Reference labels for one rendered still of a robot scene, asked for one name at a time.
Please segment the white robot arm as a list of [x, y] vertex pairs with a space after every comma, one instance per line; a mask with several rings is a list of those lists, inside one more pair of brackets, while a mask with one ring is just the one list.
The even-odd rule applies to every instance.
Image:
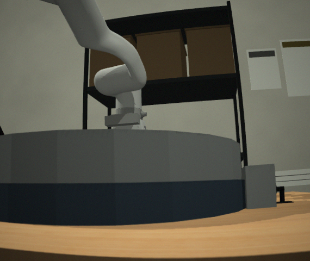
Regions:
[[147, 116], [141, 105], [147, 77], [134, 46], [108, 28], [95, 0], [41, 1], [58, 4], [80, 46], [110, 53], [125, 63], [102, 69], [94, 77], [101, 94], [116, 98], [116, 114], [104, 116], [105, 126], [140, 125], [140, 119]]

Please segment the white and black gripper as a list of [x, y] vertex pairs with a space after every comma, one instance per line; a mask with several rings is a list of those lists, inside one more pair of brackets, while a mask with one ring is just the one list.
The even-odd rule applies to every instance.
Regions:
[[140, 125], [116, 126], [116, 127], [113, 127], [113, 129], [145, 129], [146, 130], [146, 124], [145, 124], [145, 121], [140, 119]]

